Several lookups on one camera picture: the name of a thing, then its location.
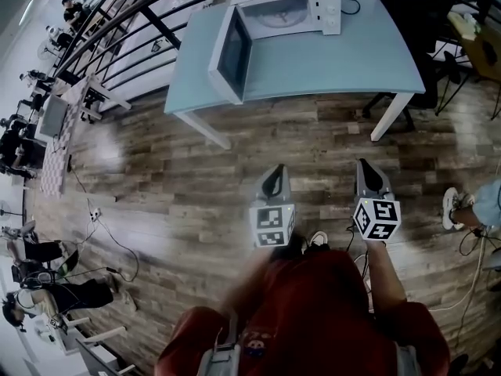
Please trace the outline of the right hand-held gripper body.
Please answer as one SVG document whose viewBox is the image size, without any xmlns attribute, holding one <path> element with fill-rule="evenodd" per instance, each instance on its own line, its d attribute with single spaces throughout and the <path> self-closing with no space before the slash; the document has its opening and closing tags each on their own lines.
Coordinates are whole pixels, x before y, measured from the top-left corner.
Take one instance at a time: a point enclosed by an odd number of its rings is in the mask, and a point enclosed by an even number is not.
<svg viewBox="0 0 501 376">
<path fill-rule="evenodd" d="M 402 223 L 400 202 L 361 198 L 353 219 L 363 240 L 386 242 L 395 235 Z"/>
</svg>

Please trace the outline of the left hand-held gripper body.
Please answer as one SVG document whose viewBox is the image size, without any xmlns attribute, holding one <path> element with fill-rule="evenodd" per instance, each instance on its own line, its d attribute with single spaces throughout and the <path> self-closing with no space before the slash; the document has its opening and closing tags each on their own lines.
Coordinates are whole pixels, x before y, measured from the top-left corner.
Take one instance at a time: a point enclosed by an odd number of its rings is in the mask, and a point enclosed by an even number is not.
<svg viewBox="0 0 501 376">
<path fill-rule="evenodd" d="M 290 197 L 256 200 L 250 205 L 249 216 L 258 248 L 281 248 L 290 243 L 296 221 L 295 204 Z"/>
</svg>

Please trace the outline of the round glass turntable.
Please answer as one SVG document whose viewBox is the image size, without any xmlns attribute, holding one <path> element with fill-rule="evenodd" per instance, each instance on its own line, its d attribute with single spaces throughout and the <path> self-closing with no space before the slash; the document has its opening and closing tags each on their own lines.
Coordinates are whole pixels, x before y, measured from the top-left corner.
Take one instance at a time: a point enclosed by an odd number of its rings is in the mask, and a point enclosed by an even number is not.
<svg viewBox="0 0 501 376">
<path fill-rule="evenodd" d="M 290 20 L 287 23 L 282 21 L 277 21 L 274 17 L 276 12 L 287 11 L 289 12 Z M 298 24 L 303 23 L 308 17 L 307 9 L 290 9 L 290 8 L 280 8 L 277 10 L 272 10 L 267 13 L 261 13 L 257 15 L 256 21 L 259 22 L 262 26 L 273 28 L 273 29 L 282 29 L 288 27 L 294 27 Z"/>
</svg>

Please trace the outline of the person's left forearm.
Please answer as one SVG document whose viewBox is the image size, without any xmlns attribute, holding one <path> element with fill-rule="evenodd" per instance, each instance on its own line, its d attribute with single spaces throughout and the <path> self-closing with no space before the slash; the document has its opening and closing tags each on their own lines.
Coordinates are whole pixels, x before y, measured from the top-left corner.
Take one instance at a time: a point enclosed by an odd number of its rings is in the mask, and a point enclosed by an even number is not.
<svg viewBox="0 0 501 376">
<path fill-rule="evenodd" d="M 261 305 L 267 272 L 281 248 L 256 248 L 243 266 L 243 272 L 222 301 L 222 308 L 238 320 L 248 319 Z"/>
</svg>

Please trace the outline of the person's right forearm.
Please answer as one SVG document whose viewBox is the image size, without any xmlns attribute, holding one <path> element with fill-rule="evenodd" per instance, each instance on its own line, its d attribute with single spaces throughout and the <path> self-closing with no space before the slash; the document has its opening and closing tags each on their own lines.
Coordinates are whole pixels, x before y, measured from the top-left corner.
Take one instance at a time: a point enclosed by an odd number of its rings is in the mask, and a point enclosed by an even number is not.
<svg viewBox="0 0 501 376">
<path fill-rule="evenodd" d="M 406 302 L 406 294 L 385 244 L 369 240 L 366 247 L 373 308 L 380 314 Z"/>
</svg>

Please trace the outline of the person's black trousers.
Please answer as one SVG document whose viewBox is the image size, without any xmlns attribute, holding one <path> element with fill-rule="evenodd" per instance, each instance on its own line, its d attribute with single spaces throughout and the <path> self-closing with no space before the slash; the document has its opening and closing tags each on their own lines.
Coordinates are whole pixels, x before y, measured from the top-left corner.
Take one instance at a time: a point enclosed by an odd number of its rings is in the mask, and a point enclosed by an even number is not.
<svg viewBox="0 0 501 376">
<path fill-rule="evenodd" d="M 295 260 L 303 255 L 324 252 L 309 250 L 308 243 L 310 241 L 310 238 L 307 240 L 299 233 L 292 233 L 289 244 L 284 247 L 275 248 L 272 252 L 269 262 L 272 263 L 279 260 Z"/>
</svg>

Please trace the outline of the person's white shoe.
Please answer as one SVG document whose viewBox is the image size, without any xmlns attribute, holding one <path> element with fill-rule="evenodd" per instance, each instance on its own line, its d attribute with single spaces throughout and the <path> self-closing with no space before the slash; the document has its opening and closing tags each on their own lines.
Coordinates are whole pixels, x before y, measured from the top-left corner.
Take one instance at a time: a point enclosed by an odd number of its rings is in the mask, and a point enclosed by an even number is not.
<svg viewBox="0 0 501 376">
<path fill-rule="evenodd" d="M 445 230 L 460 230 L 465 226 L 475 226 L 472 205 L 461 197 L 455 187 L 449 187 L 442 199 L 442 225 Z"/>
<path fill-rule="evenodd" d="M 315 232 L 310 238 L 308 249 L 311 251 L 329 251 L 327 234 L 323 231 Z"/>
</svg>

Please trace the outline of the person's red shirt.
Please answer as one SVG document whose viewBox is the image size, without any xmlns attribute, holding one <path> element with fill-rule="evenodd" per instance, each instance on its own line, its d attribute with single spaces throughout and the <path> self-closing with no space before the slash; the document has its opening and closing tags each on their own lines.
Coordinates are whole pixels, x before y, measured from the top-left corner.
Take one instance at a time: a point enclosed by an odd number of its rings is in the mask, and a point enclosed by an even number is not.
<svg viewBox="0 0 501 376">
<path fill-rule="evenodd" d="M 155 376 L 209 376 L 227 339 L 228 376 L 447 376 L 449 347 L 428 309 L 407 298 L 376 314 L 348 253 L 271 264 L 261 305 L 246 320 L 222 307 L 185 312 Z"/>
</svg>

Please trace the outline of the light blue table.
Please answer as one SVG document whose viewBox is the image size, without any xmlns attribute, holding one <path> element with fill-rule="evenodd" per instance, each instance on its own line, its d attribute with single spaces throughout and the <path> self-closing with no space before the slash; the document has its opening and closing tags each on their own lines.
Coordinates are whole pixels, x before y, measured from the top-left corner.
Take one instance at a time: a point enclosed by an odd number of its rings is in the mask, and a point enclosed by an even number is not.
<svg viewBox="0 0 501 376">
<path fill-rule="evenodd" d="M 257 40 L 247 76 L 248 100 L 348 92 L 395 94 L 370 138 L 376 142 L 425 87 L 411 53 L 381 0 L 356 0 L 361 9 L 343 16 L 341 34 L 301 33 Z M 227 104 L 208 74 L 227 8 L 216 5 L 189 18 L 164 106 L 219 146 L 230 142 L 196 116 L 199 109 Z"/>
</svg>

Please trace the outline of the wooden side table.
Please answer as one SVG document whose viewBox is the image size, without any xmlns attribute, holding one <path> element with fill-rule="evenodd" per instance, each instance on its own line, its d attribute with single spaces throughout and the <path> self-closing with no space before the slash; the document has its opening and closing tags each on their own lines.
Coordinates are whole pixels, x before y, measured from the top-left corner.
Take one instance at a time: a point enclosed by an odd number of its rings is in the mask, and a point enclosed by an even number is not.
<svg viewBox="0 0 501 376">
<path fill-rule="evenodd" d="M 470 14 L 451 11 L 447 18 L 477 74 L 501 84 L 501 33 Z"/>
</svg>

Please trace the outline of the black office chair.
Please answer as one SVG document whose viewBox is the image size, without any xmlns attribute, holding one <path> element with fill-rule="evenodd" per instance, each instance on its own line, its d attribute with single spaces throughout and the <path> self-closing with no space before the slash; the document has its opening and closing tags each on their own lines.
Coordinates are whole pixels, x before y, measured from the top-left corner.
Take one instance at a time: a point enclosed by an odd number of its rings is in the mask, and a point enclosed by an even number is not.
<svg viewBox="0 0 501 376">
<path fill-rule="evenodd" d="M 425 87 L 409 105 L 434 109 L 438 104 L 438 82 L 447 77 L 460 83 L 461 77 L 453 54 L 445 51 L 445 61 L 437 68 L 431 56 L 447 22 L 454 0 L 381 0 L 409 48 Z"/>
</svg>

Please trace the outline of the black metal railing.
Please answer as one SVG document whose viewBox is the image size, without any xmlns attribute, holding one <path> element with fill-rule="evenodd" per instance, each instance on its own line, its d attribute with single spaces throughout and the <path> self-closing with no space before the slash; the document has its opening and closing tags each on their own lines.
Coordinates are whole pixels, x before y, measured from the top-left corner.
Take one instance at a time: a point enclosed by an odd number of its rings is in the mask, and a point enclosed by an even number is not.
<svg viewBox="0 0 501 376">
<path fill-rule="evenodd" d="M 76 33 L 54 76 L 75 85 L 88 75 L 111 91 L 172 67 L 191 12 L 229 0 L 99 0 Z M 454 0 L 501 24 L 501 0 Z"/>
</svg>

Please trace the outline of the checkered tablecloth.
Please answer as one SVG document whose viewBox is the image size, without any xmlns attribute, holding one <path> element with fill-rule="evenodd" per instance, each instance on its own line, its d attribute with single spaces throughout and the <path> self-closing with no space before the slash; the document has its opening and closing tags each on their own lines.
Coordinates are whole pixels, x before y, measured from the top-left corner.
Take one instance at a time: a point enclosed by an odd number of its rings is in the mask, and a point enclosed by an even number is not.
<svg viewBox="0 0 501 376">
<path fill-rule="evenodd" d="M 64 193 L 72 135 L 93 79 L 93 75 L 88 75 L 61 97 L 51 95 L 46 101 L 49 106 L 57 103 L 64 109 L 59 129 L 46 135 L 45 156 L 38 177 L 40 191 L 46 197 L 61 197 Z"/>
</svg>

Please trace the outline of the grey microwave oven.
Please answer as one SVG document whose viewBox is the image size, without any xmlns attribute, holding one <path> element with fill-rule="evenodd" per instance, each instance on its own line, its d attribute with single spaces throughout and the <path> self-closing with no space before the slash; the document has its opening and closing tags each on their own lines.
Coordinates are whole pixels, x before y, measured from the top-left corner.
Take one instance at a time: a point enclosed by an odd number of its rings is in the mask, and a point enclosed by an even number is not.
<svg viewBox="0 0 501 376">
<path fill-rule="evenodd" d="M 58 96 L 49 95 L 42 107 L 43 114 L 38 120 L 36 136 L 58 138 L 63 129 L 63 122 L 69 103 Z"/>
</svg>

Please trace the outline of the standing fan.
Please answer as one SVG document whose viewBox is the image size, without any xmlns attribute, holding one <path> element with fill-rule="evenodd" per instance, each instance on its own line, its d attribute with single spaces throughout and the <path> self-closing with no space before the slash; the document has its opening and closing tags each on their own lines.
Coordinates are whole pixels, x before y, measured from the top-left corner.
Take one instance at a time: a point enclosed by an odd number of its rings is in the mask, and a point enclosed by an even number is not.
<svg viewBox="0 0 501 376">
<path fill-rule="evenodd" d="M 0 200 L 0 222 L 23 225 L 25 214 L 23 208 L 12 208 L 7 201 Z"/>
</svg>

